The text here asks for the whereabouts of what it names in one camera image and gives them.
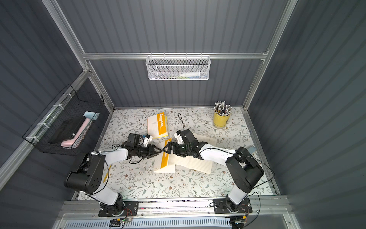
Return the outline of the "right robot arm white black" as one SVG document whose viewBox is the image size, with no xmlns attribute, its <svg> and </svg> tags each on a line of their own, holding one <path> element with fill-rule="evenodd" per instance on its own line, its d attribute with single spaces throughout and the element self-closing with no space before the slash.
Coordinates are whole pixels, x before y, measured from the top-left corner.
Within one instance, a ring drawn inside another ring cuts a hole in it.
<svg viewBox="0 0 366 229">
<path fill-rule="evenodd" d="M 223 149 L 205 141 L 200 142 L 189 129 L 176 132 L 174 137 L 177 141 L 167 143 L 163 152 L 180 157 L 192 156 L 226 166 L 234 186 L 225 198 L 224 209 L 231 213 L 238 212 L 241 202 L 264 175 L 264 170 L 257 160 L 244 147 L 236 150 Z"/>
</svg>

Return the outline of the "white orange cover notebook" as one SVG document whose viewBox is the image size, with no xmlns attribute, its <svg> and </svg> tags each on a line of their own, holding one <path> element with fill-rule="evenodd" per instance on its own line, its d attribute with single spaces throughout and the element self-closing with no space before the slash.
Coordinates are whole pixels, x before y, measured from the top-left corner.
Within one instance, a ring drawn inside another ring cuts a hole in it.
<svg viewBox="0 0 366 229">
<path fill-rule="evenodd" d="M 148 135 L 153 138 L 168 137 L 167 119 L 164 112 L 147 118 Z"/>
</svg>

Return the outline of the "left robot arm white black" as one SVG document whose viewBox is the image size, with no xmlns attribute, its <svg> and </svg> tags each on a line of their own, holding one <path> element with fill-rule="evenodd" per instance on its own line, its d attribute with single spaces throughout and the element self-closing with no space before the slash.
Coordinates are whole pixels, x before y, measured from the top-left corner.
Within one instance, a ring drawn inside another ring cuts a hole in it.
<svg viewBox="0 0 366 229">
<path fill-rule="evenodd" d="M 79 154 L 71 166 L 64 186 L 83 192 L 98 201 L 101 209 L 109 216 L 127 214 L 129 210 L 122 195 L 108 187 L 110 166 L 135 156 L 150 159 L 162 153 L 151 141 L 150 135 L 130 134 L 127 141 L 112 147 L 112 150 Z"/>
</svg>

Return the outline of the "cream lined notebook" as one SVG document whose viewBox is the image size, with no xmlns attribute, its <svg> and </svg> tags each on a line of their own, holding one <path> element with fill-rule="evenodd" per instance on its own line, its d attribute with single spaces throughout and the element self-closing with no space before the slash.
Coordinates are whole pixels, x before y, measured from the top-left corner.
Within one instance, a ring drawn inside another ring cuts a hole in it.
<svg viewBox="0 0 366 229">
<path fill-rule="evenodd" d="M 199 142 L 207 142 L 212 146 L 216 147 L 217 140 L 203 135 L 198 135 L 193 133 L 194 137 Z M 192 156 L 181 157 L 176 154 L 171 154 L 174 157 L 176 165 L 183 166 L 188 169 L 197 170 L 206 174 L 211 174 L 213 162 L 209 160 L 200 160 L 198 158 L 193 158 Z"/>
</svg>

